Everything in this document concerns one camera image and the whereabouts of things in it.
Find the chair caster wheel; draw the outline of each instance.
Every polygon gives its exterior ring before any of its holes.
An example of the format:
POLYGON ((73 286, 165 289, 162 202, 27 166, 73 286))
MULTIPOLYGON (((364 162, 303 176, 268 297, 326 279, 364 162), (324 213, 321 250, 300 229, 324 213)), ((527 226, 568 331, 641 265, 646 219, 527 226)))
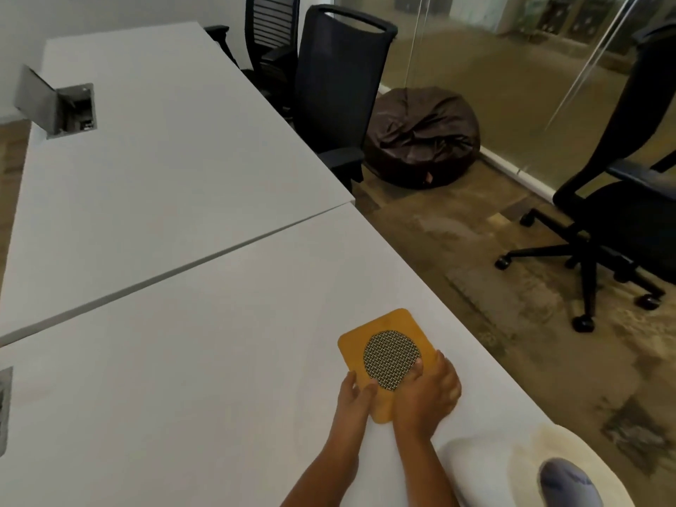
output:
POLYGON ((505 270, 512 263, 512 258, 508 255, 500 256, 495 262, 495 268, 505 270))
POLYGON ((577 332, 592 332, 594 319, 589 315, 580 315, 572 319, 572 328, 577 332))
POLYGON ((647 293, 641 297, 636 298, 634 304, 638 307, 642 307, 646 311, 652 311, 660 307, 661 300, 658 297, 653 297, 651 294, 647 293))
POLYGON ((536 222, 536 217, 531 212, 526 213, 519 220, 519 224, 521 224, 521 226, 525 226, 527 228, 530 228, 533 224, 535 224, 535 222, 536 222))
POLYGON ((614 279, 615 281, 621 282, 621 283, 625 283, 625 282, 629 282, 629 281, 630 281, 628 277, 626 277, 626 276, 623 275, 623 274, 620 274, 619 272, 615 272, 615 273, 613 274, 613 279, 614 279))

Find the hand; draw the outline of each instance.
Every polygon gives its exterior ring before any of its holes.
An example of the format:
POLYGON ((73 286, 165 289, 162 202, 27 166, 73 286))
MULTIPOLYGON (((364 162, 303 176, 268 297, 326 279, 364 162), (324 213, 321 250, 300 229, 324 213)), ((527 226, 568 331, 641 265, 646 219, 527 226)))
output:
POLYGON ((428 442, 439 422, 458 403, 462 386, 451 362, 437 350, 437 360, 423 371, 418 358, 394 392, 393 426, 397 441, 413 437, 428 442))
POLYGON ((341 384, 331 432, 323 450, 349 467, 353 475, 359 463, 359 449, 367 429, 368 413, 378 392, 375 379, 360 392, 355 384, 356 377, 355 372, 348 372, 341 384))

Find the patterned circle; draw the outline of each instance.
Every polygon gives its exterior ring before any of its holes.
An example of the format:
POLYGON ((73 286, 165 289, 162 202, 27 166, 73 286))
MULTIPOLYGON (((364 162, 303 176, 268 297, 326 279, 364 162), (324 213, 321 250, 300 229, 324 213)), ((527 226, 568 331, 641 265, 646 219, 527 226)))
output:
POLYGON ((420 351, 409 337, 398 331, 383 331, 368 341, 364 366, 381 388, 393 392, 419 357, 420 351))

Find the cork coaster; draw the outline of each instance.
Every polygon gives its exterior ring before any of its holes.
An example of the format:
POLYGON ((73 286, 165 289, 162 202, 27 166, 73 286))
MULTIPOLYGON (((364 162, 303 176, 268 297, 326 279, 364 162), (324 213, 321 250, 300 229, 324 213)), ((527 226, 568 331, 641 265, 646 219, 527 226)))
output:
POLYGON ((376 423, 392 420, 394 390, 416 358, 422 365, 435 362, 435 349, 407 309, 395 309, 338 339, 338 348, 349 369, 357 372, 357 385, 378 381, 378 395, 371 408, 376 423))

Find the white table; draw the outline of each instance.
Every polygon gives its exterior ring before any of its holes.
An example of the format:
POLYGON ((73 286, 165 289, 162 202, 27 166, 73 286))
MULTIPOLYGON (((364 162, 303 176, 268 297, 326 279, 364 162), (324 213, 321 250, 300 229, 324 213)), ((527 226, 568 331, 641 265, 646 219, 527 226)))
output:
MULTIPOLYGON (((435 445, 543 412, 351 205, 0 349, 13 366, 3 505, 271 506, 322 447, 339 336, 398 307, 463 396, 435 445)), ((344 506, 405 506, 369 421, 344 506)))
POLYGON ((353 201, 197 23, 51 39, 42 74, 98 128, 32 128, 0 343, 353 201))

